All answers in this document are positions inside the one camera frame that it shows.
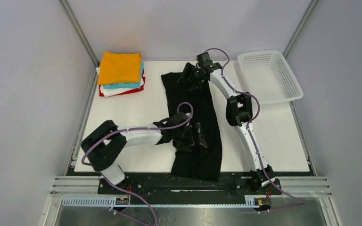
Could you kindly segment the black t-shirt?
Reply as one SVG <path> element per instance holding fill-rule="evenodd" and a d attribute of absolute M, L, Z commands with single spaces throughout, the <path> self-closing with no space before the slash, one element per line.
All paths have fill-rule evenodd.
<path fill-rule="evenodd" d="M 169 116 L 178 111 L 193 113 L 190 131 L 194 144 L 176 145 L 171 173 L 175 176 L 217 182 L 222 164 L 222 141 L 207 81 L 202 89 L 179 82 L 181 73 L 161 75 Z"/>

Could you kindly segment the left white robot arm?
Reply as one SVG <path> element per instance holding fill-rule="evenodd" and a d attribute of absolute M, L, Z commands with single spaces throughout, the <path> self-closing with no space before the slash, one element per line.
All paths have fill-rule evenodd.
<path fill-rule="evenodd" d="M 115 162 L 123 149 L 169 142 L 173 142 L 176 150 L 184 152 L 208 147 L 201 124 L 192 122 L 192 113 L 178 112 L 171 118 L 139 127 L 118 126 L 107 120 L 82 141 L 84 156 L 81 162 L 117 185 L 125 179 L 125 173 Z"/>

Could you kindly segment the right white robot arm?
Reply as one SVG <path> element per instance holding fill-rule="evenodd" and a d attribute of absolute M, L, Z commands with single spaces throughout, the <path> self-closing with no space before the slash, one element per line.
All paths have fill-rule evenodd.
<path fill-rule="evenodd" d="M 253 128 L 253 120 L 258 115 L 253 114 L 252 102 L 258 102 L 258 99 L 248 92 L 240 91 L 225 76 L 224 67 L 213 62 L 208 52 L 197 55 L 195 65 L 186 63 L 178 79 L 179 83 L 189 84 L 190 91 L 201 90 L 206 81 L 214 84 L 226 98 L 225 117 L 228 124 L 236 130 L 249 158 L 250 172 L 253 174 L 252 187 L 259 189 L 269 184 L 274 186 L 276 177 L 259 146 Z"/>

